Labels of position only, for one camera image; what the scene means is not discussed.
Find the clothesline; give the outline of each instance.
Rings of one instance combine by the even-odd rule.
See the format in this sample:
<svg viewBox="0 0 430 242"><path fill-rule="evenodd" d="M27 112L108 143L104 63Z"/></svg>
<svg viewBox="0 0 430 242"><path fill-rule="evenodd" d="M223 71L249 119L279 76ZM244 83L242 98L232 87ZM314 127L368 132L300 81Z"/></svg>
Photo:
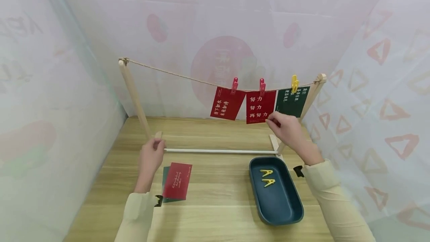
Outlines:
<svg viewBox="0 0 430 242"><path fill-rule="evenodd" d="M207 84L207 85L217 86L217 87L221 87L221 88L225 88L225 89L231 89L231 88L226 87L226 86L221 86L221 85L214 84L214 83L208 83L207 81L197 80L196 78L187 77L187 76L184 76L184 75L181 75L181 74L176 74L176 73L169 72L169 71L166 71L166 70L162 70L162 69L159 69L159 68L156 68L156 67L153 67L153 66L148 66L148 65L145 65L143 63L139 63L139 62L133 61L133 60L131 60L129 58L120 58L120 60L124 61L125 64L127 64L127 62L135 63L136 65L139 65L139 66L144 66L144 67L147 67L147 68L150 68L150 69L153 69L153 70L157 70L157 71L160 71L160 72L164 72L164 73L167 73L167 74L170 74L170 75L175 75L175 76L178 76L178 77L181 77L181 78L186 78L187 80L197 81L198 83L204 83L204 84ZM303 85L299 86L299 88L315 84L318 81L319 80L314 80L313 83L303 84ZM272 89L272 90L285 90L285 89L291 89L291 87ZM253 92L253 91L258 91L258 90L241 90L241 91Z"/></svg>

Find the yellow clothespin in tray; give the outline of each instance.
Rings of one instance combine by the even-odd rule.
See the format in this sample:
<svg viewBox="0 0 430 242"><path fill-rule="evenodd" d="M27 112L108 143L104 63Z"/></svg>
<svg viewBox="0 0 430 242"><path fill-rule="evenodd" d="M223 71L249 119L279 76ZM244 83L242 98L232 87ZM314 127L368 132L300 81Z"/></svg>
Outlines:
<svg viewBox="0 0 430 242"><path fill-rule="evenodd" d="M261 181L266 183L266 185L264 185L264 188L275 183L274 179L262 179Z"/></svg>
<svg viewBox="0 0 430 242"><path fill-rule="evenodd" d="M297 88L298 88L297 75L293 75L291 78L291 92L295 94L297 92Z"/></svg>
<svg viewBox="0 0 430 242"><path fill-rule="evenodd" d="M260 170L260 172L263 172L263 173L264 173L263 177L266 177L266 176L268 176L268 175L273 174L273 170L265 170L265 169L262 169L262 170Z"/></svg>

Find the white fabric backdrop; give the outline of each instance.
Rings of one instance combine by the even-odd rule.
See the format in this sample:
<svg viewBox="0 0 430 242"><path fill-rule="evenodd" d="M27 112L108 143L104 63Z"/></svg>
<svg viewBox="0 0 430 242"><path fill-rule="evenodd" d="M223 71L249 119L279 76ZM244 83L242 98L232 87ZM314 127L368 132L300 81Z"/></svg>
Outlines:
<svg viewBox="0 0 430 242"><path fill-rule="evenodd" d="M288 87L329 74L378 0L67 0L106 52L170 72L239 88ZM127 114L133 105L118 71L104 68ZM132 66L149 116L207 118L215 87ZM244 112L239 118L244 119Z"/></svg>
<svg viewBox="0 0 430 242"><path fill-rule="evenodd" d="M305 118L377 241L430 240L430 0L380 0Z"/></svg>
<svg viewBox="0 0 430 242"><path fill-rule="evenodd" d="M0 241L62 241L125 112L62 0L0 2Z"/></svg>

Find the black clip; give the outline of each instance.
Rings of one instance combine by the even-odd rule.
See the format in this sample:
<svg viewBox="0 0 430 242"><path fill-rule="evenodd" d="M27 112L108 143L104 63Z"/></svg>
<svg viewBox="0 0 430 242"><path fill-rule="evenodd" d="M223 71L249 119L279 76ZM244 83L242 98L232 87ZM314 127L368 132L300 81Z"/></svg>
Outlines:
<svg viewBox="0 0 430 242"><path fill-rule="evenodd" d="M303 168L302 165L298 165L295 168L293 168L294 172L296 172L297 177L305 177L305 175L303 175L302 168Z"/></svg>
<svg viewBox="0 0 430 242"><path fill-rule="evenodd" d="M158 203L155 205L155 207L161 207L162 200L164 199L164 197L162 195L156 195L155 197L158 198Z"/></svg>

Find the dark blue tray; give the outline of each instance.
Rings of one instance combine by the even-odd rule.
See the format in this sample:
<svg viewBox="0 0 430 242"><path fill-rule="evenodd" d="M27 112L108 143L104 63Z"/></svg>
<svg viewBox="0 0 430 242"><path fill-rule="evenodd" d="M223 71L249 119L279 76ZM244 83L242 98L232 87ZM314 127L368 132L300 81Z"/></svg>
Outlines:
<svg viewBox="0 0 430 242"><path fill-rule="evenodd" d="M273 170L263 177L261 169ZM303 205L285 163L277 157L257 157L249 163L249 177L254 191L260 219L269 225L286 225L300 222L304 215ZM275 179L267 186L262 179Z"/></svg>

